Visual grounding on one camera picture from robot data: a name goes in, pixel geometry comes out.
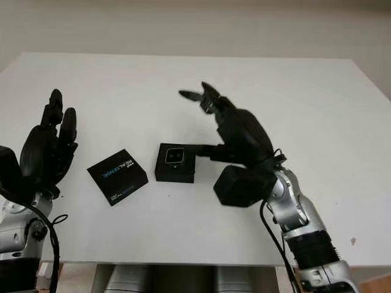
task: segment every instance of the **camera box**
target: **camera box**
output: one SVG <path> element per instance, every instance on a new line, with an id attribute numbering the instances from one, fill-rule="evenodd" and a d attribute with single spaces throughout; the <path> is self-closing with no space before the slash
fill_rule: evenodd
<path id="1" fill-rule="evenodd" d="M 111 206 L 148 183 L 147 174 L 126 150 L 113 154 L 87 171 Z"/>
<path id="2" fill-rule="evenodd" d="M 191 145 L 161 143 L 156 161 L 157 181 L 193 183 L 196 152 Z"/>

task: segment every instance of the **robotic hand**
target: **robotic hand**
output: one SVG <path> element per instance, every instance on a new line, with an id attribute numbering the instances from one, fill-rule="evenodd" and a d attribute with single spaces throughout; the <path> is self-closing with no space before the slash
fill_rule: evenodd
<path id="1" fill-rule="evenodd" d="M 56 126 L 61 122 L 57 137 Z M 54 250 L 50 292 L 56 291 L 59 244 L 53 225 L 65 220 L 67 215 L 53 223 L 47 216 L 52 200 L 60 194 L 56 184 L 70 168 L 78 146 L 75 139 L 76 111 L 68 108 L 63 118 L 62 95 L 55 89 L 41 123 L 31 130 L 23 146 L 20 165 L 10 148 L 0 146 L 0 194 L 7 199 L 0 220 L 1 292 L 35 292 L 48 228 Z"/>
<path id="2" fill-rule="evenodd" d="M 237 109 L 226 97 L 203 82 L 204 92 L 179 91 L 199 101 L 206 114 L 214 114 L 217 132 L 224 145 L 199 146 L 197 154 L 213 161 L 243 164 L 228 166 L 214 185 L 222 204 L 248 207 L 263 200 L 262 222 L 277 245 L 287 267 L 293 290 L 300 292 L 294 273 L 276 237 L 263 216 L 265 205 L 282 230 L 283 238 L 299 267 L 302 288 L 310 292 L 359 292 L 346 261 L 340 260 L 319 214 L 299 188 L 294 173 L 282 167 L 286 160 L 272 143 L 257 119 L 247 110 Z"/>

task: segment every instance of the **white table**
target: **white table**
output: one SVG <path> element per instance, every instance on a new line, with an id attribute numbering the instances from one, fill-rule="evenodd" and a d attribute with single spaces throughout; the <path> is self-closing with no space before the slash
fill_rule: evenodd
<path id="1" fill-rule="evenodd" d="M 79 148 L 51 213 L 69 214 L 56 226 L 62 261 L 282 264 L 259 204 L 220 205 L 225 164 L 197 158 L 194 184 L 155 181 L 160 142 L 221 142 L 213 118 L 177 94 L 201 81 L 284 150 L 343 258 L 391 265 L 391 104 L 350 60 L 26 53 L 0 74 L 1 144 L 20 155 L 53 88 L 78 114 Z M 122 148 L 149 183 L 110 207 L 86 169 Z"/>

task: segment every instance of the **camera lens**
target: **camera lens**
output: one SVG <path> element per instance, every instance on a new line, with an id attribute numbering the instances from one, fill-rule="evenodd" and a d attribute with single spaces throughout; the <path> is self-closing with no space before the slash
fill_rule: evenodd
<path id="1" fill-rule="evenodd" d="M 166 153 L 167 164 L 179 164 L 185 161 L 184 148 L 169 148 Z"/>

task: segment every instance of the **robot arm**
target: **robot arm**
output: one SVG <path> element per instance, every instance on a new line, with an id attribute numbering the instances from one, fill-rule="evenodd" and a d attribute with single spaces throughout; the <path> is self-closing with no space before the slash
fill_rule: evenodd
<path id="1" fill-rule="evenodd" d="M 237 109 L 207 83 L 203 82 L 202 87 L 203 93 L 187 90 L 179 93 L 199 101 L 206 114 L 215 114 L 217 132 L 224 145 L 198 146 L 197 154 L 244 165 L 230 165 L 223 170 L 214 185 L 220 202 L 248 207 L 263 200 L 261 218 L 272 235 L 263 217 L 263 207 L 268 205 L 296 259 L 305 291 L 358 293 L 350 268 L 340 260 L 314 205 L 301 193 L 294 173 L 282 167 L 285 156 L 276 155 L 258 120 L 249 111 Z M 287 261 L 286 265 L 288 273 L 291 272 Z M 296 282 L 292 272 L 290 279 Z"/>
<path id="2" fill-rule="evenodd" d="M 56 126 L 61 122 L 57 137 Z M 0 146 L 0 194 L 7 199 L 0 220 L 1 292 L 35 292 L 48 228 L 55 255 L 53 276 L 57 275 L 58 240 L 47 216 L 60 193 L 56 184 L 68 171 L 78 146 L 75 138 L 76 112 L 69 108 L 63 117 L 61 92 L 53 90 L 41 123 L 23 146 L 20 165 L 10 148 Z M 51 292 L 56 290 L 53 276 Z"/>

